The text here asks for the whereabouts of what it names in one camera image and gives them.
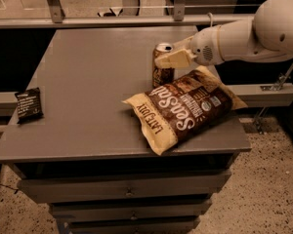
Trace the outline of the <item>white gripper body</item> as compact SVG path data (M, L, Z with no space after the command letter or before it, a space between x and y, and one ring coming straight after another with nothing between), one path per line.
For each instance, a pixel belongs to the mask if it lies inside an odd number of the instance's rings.
M224 62L220 51L220 26L207 27L197 32L190 41L194 61L201 65L216 65Z

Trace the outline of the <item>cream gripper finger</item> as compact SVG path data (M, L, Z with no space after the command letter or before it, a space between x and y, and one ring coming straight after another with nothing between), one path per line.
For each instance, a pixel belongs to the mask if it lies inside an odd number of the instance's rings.
M181 41L175 42L173 44L173 47L174 47L175 50L180 50L180 49L189 50L191 40L192 40L192 36L190 36L190 37L188 37L186 39L183 39Z
M154 63L158 68L186 68L189 67L196 55L188 49L180 49L167 53L155 59Z

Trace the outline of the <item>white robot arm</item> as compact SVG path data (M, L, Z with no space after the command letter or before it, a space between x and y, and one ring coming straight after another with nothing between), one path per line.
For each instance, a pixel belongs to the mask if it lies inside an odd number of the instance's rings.
M253 19L207 27L173 44L155 59L159 68L192 62L217 65L230 60L279 62L293 59L293 0L267 0Z

